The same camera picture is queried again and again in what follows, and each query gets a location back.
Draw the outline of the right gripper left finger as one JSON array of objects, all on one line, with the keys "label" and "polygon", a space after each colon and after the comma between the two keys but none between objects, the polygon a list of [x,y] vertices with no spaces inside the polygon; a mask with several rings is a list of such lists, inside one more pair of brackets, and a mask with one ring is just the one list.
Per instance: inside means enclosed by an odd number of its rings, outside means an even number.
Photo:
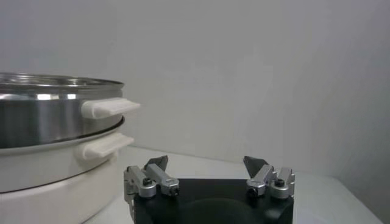
[{"label": "right gripper left finger", "polygon": [[135,197],[150,199],[160,192],[169,197],[176,197],[180,192],[177,178],[169,176],[165,170],[168,156],[151,158],[141,169],[138,166],[128,166],[124,171],[124,199],[129,205],[130,213],[135,213]]}]

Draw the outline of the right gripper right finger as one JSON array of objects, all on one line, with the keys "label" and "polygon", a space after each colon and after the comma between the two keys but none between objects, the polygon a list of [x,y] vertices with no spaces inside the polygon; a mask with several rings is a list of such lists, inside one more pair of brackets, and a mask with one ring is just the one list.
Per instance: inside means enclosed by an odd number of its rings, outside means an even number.
[{"label": "right gripper right finger", "polygon": [[289,198],[294,196],[295,173],[289,167],[276,171],[264,159],[245,156],[243,163],[250,176],[246,180],[247,195],[259,198],[269,193],[272,198]]}]

